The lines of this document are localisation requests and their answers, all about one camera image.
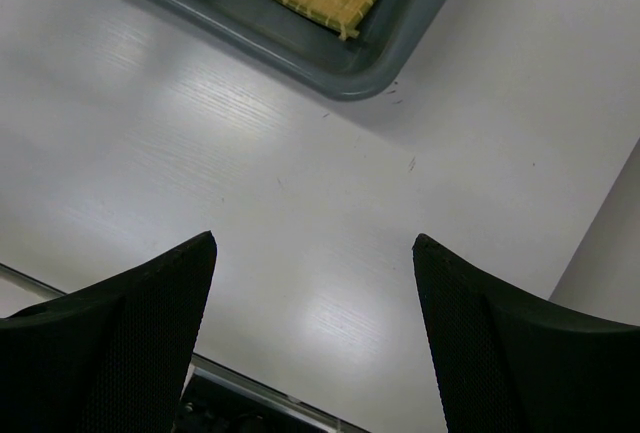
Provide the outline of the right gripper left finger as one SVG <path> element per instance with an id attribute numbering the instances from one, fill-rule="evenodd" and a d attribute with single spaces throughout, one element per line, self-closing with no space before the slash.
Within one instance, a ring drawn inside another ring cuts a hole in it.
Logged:
<path id="1" fill-rule="evenodd" d="M 2 319 L 2 431 L 171 431 L 216 255 L 204 232 Z"/>

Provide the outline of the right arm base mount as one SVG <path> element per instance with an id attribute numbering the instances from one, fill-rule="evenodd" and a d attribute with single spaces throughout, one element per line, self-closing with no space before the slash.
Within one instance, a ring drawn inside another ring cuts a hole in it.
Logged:
<path id="1" fill-rule="evenodd" d="M 195 353 L 175 432 L 361 432 L 363 429 Z"/>

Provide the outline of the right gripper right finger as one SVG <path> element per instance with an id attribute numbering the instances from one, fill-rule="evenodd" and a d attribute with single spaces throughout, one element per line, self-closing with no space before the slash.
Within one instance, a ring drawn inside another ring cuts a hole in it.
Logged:
<path id="1" fill-rule="evenodd" d="M 638 327 L 532 295 L 425 234 L 412 252 L 448 431 L 638 431 Z"/>

